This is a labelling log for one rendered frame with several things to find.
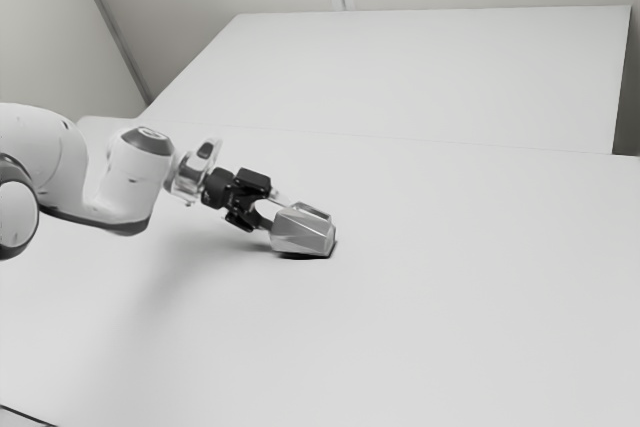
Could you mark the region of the faceted mug with angular handle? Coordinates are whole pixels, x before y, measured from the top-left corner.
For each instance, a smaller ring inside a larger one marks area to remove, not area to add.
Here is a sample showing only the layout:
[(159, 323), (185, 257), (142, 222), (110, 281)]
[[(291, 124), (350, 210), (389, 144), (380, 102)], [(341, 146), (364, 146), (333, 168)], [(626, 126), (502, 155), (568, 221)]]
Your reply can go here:
[(296, 202), (276, 213), (269, 238), (275, 252), (328, 258), (336, 245), (336, 226), (330, 214)]

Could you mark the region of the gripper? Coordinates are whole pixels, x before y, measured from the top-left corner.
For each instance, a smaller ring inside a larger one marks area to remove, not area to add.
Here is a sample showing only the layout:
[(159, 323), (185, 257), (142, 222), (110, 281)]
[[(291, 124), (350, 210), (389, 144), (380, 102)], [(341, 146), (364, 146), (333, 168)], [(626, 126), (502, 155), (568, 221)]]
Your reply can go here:
[(272, 190), (271, 179), (258, 172), (240, 168), (236, 174), (216, 167), (205, 178), (201, 202), (212, 209), (225, 208), (225, 220), (246, 232), (270, 231), (273, 221), (264, 217), (255, 207), (258, 200), (287, 208), (295, 201), (279, 190)]

